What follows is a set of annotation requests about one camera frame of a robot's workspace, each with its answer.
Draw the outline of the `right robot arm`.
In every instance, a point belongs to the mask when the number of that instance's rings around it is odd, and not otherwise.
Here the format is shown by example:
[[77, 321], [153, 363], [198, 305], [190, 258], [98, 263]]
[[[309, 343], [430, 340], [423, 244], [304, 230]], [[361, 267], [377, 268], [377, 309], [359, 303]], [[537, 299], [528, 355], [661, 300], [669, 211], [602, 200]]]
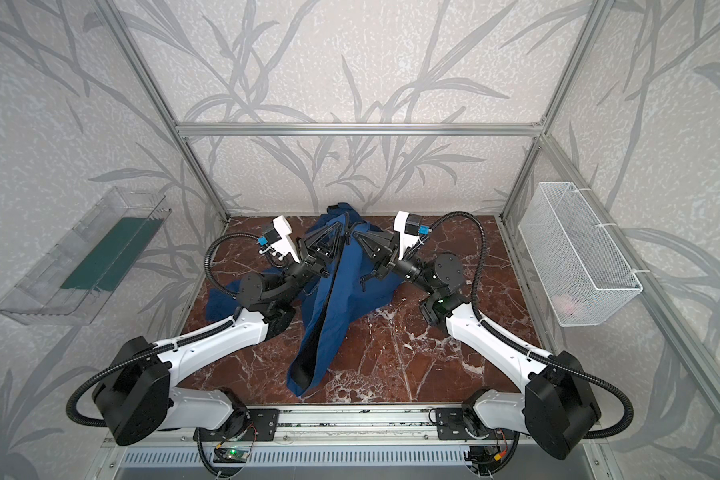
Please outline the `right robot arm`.
[[356, 232], [353, 237], [371, 260], [373, 276], [395, 274], [427, 292], [419, 304], [425, 320], [470, 346], [516, 386], [514, 393], [480, 390], [463, 403], [474, 434], [483, 436], [489, 429], [527, 434], [550, 456], [565, 459], [601, 417], [590, 384], [570, 372], [580, 362], [563, 352], [545, 365], [531, 359], [532, 344], [524, 343], [523, 352], [514, 349], [520, 338], [476, 314], [461, 294], [465, 268], [455, 254], [422, 262], [401, 258], [393, 233]]

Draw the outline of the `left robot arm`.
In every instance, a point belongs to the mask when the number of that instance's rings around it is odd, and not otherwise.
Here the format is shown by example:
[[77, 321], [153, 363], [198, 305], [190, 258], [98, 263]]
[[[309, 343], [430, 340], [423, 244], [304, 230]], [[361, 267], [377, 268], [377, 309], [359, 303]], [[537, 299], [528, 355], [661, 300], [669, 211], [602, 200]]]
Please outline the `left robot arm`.
[[155, 431], [244, 428], [245, 405], [231, 392], [181, 387], [194, 372], [238, 350], [275, 338], [291, 324], [308, 286], [327, 277], [343, 241], [342, 226], [317, 229], [292, 243], [278, 232], [268, 251], [294, 257], [278, 274], [250, 273], [240, 281], [233, 313], [213, 325], [150, 343], [136, 337], [123, 345], [89, 391], [115, 442], [128, 446]]

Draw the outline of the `blue zip-up jacket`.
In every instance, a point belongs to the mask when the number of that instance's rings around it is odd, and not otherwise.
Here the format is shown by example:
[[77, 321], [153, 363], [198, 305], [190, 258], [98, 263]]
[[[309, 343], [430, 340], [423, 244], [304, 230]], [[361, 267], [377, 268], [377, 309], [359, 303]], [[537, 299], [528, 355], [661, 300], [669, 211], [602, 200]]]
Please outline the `blue zip-up jacket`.
[[316, 278], [300, 291], [287, 289], [284, 285], [283, 269], [294, 261], [279, 264], [270, 254], [266, 255], [271, 265], [269, 269], [251, 272], [227, 285], [216, 281], [211, 273], [213, 250], [227, 240], [240, 237], [240, 232], [218, 238], [206, 252], [204, 269], [209, 282], [214, 285], [205, 310], [208, 322], [222, 320], [245, 308], [262, 313], [270, 322], [270, 332], [277, 336], [290, 325], [295, 315], [292, 303], [301, 303], [304, 337], [287, 375], [287, 386], [296, 396], [305, 394], [321, 382], [350, 324], [391, 302], [401, 283], [399, 277], [392, 275], [362, 287], [362, 276], [371, 272], [372, 265], [353, 232], [380, 229], [361, 217], [350, 204], [341, 202], [329, 206], [307, 233], [334, 222], [344, 224], [340, 256], [328, 267], [328, 278]]

